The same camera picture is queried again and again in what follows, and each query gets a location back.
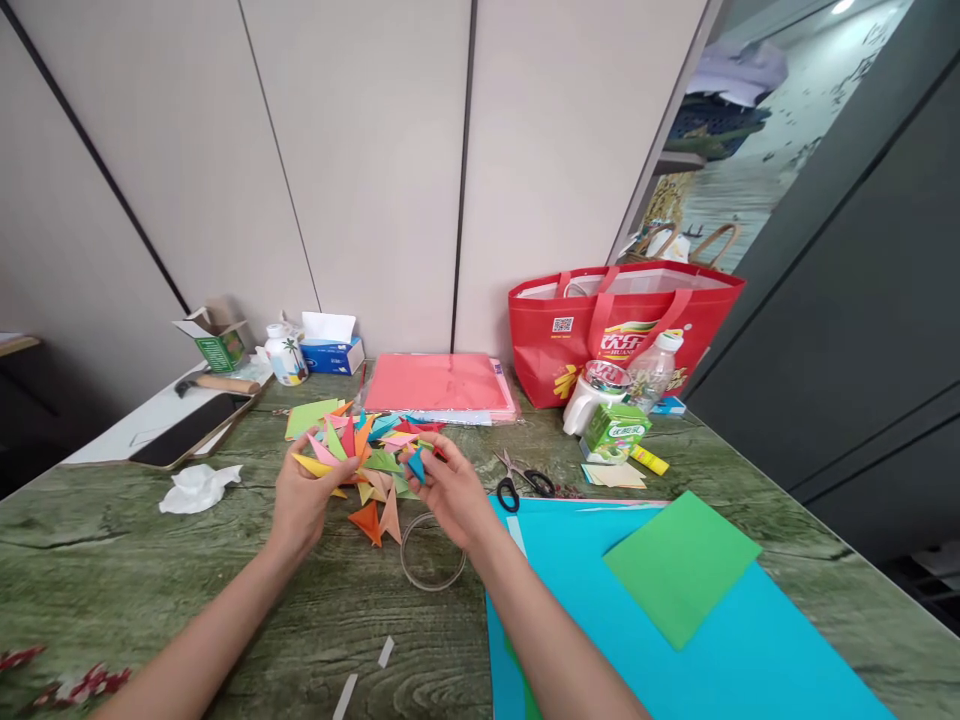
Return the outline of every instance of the red tote bag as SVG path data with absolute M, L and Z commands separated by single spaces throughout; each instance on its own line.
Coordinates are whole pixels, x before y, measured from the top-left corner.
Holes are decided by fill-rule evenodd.
M 566 404 L 588 360 L 622 367 L 664 330 L 683 330 L 667 395 L 686 384 L 743 290 L 732 275 L 657 261 L 560 273 L 510 291 L 520 384 L 535 407 Z

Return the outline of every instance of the white bottle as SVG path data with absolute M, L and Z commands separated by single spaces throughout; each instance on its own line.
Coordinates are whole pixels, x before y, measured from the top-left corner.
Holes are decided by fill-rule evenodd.
M 290 326 L 285 323 L 267 325 L 267 344 L 264 349 L 270 358 L 273 374 L 281 385 L 299 385 L 307 379 L 310 371 L 303 361 L 300 343 L 293 336 Z
M 633 359 L 627 368 L 633 377 L 633 388 L 625 403 L 648 414 L 653 410 L 673 379 L 676 368 L 674 355 L 681 345 L 683 337 L 679 332 L 668 330 L 660 333 L 651 347 Z

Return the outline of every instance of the smartphone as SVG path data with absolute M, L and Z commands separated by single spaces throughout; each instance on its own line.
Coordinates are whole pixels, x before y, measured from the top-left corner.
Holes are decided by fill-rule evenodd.
M 137 450 L 130 456 L 130 462 L 172 470 L 200 449 L 210 435 L 246 412 L 254 399 L 250 395 L 235 393 L 221 393 L 210 398 Z

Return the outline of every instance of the hammer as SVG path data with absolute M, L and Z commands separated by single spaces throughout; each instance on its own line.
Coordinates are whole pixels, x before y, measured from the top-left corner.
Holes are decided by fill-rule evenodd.
M 185 375 L 173 389 L 177 392 L 177 395 L 182 398 L 187 390 L 192 387 L 225 390 L 226 392 L 235 392 L 241 395 L 256 395 L 260 392 L 260 383 L 253 380 L 236 380 L 234 378 L 217 377 L 203 370 Z

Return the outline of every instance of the forearm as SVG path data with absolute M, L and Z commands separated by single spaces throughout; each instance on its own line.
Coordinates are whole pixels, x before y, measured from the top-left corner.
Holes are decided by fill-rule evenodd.
M 95 714 L 96 720 L 200 718 L 276 602 L 297 560 L 265 549 Z
M 499 523 L 470 551 L 537 705 L 549 720 L 649 718 L 613 666 L 537 577 Z

